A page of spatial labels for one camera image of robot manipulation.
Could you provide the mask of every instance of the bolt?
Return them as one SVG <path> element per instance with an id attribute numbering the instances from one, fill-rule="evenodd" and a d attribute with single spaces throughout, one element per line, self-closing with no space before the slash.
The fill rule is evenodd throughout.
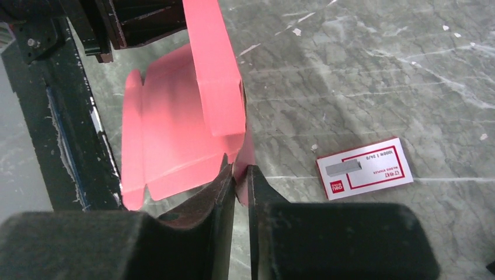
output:
<path id="1" fill-rule="evenodd" d="M 40 42 L 36 41 L 35 39 L 32 39 L 30 38 L 28 41 L 27 41 L 27 45 L 31 48 L 37 48 L 40 46 Z"/>

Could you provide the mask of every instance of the small white box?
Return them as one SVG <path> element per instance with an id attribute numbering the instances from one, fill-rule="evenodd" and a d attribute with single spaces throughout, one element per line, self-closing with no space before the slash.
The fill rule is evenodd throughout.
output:
<path id="1" fill-rule="evenodd" d="M 322 156 L 316 160 L 316 164 L 329 200 L 413 181 L 404 150 L 397 137 L 334 155 Z"/>

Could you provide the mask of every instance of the red square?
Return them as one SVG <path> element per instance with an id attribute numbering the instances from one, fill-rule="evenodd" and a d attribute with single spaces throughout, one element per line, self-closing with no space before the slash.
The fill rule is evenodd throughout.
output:
<path id="1" fill-rule="evenodd" d="M 335 181 L 335 182 L 330 182 L 330 188 L 332 189 L 332 193 L 340 193 L 344 191 L 344 184 L 342 184 L 342 181 Z"/>

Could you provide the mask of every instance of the open pink box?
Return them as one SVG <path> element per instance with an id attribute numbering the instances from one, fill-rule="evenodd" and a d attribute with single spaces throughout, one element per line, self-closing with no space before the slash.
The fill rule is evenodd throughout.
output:
<path id="1" fill-rule="evenodd" d="M 224 154 L 240 183 L 254 164 L 242 79 L 217 0 L 183 0 L 190 44 L 153 62 L 143 84 L 126 81 L 122 117 L 122 196 L 129 210 L 201 186 Z M 247 190 L 238 189 L 247 204 Z"/>

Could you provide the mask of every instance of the gray surface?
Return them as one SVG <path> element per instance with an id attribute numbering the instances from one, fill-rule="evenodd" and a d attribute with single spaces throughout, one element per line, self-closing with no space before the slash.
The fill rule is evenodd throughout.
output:
<path id="1" fill-rule="evenodd" d="M 318 155 L 398 136 L 414 183 L 344 201 L 409 206 L 443 279 L 489 279 L 484 266 L 495 260 L 494 2 L 220 2 L 245 80 L 257 160 L 270 183 L 290 201 L 324 201 Z M 182 32 L 117 52 L 109 65 L 83 61 L 119 162 L 126 76 L 186 40 Z M 169 207 L 148 200 L 147 211 Z M 247 219 L 247 210 L 237 207 L 231 279 L 249 279 Z"/>
<path id="2" fill-rule="evenodd" d="M 24 211 L 52 211 L 19 99 L 0 59 L 0 224 Z"/>

